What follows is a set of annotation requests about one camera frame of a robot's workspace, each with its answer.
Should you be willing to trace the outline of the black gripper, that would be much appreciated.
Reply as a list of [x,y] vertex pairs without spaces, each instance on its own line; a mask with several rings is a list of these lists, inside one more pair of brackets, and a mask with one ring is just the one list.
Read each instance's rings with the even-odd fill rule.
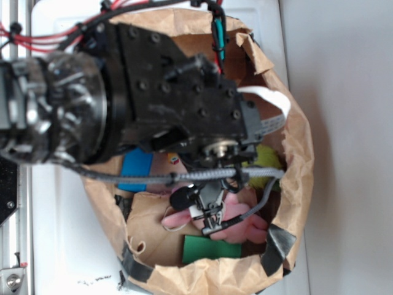
[[193,220],[202,219],[204,227],[201,232],[204,236],[209,236],[227,228],[222,224],[224,213],[224,189],[228,188],[227,178],[234,177],[242,182],[243,176],[241,164],[234,164],[232,167],[215,168],[207,170],[196,170],[186,174],[180,174],[176,181],[191,182],[190,187],[181,187],[174,191],[169,202],[176,211],[185,209],[195,209],[191,211]]

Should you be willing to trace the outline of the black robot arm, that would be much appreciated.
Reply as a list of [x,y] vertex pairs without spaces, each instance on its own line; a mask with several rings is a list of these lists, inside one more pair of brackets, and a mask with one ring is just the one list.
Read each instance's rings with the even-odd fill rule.
[[167,35],[123,23],[89,28],[72,53],[1,61],[1,157],[18,164],[55,163],[84,174],[139,148],[173,152],[191,172],[185,176],[106,176],[113,183],[191,181],[181,206],[196,205],[210,235],[247,217],[221,217],[218,196],[236,192],[256,159],[262,121],[235,82],[199,53],[187,56]]

